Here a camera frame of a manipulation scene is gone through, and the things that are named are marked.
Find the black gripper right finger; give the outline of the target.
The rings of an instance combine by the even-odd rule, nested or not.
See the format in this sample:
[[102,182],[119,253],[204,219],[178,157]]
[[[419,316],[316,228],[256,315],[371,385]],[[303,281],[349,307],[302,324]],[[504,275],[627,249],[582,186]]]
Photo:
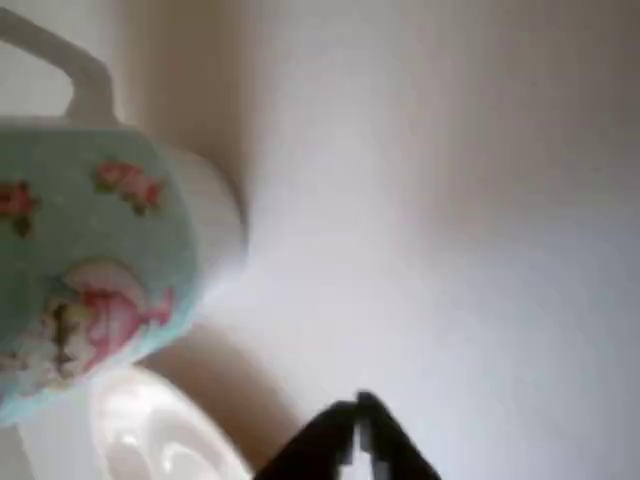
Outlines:
[[370,456],[374,479],[442,479],[376,395],[359,392],[356,412],[360,447]]

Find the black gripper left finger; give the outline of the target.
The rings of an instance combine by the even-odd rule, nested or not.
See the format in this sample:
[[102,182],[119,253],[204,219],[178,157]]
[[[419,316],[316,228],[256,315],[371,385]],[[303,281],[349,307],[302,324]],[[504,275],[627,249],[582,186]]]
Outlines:
[[337,480],[351,463],[356,402],[340,400],[313,417],[292,439],[292,479]]

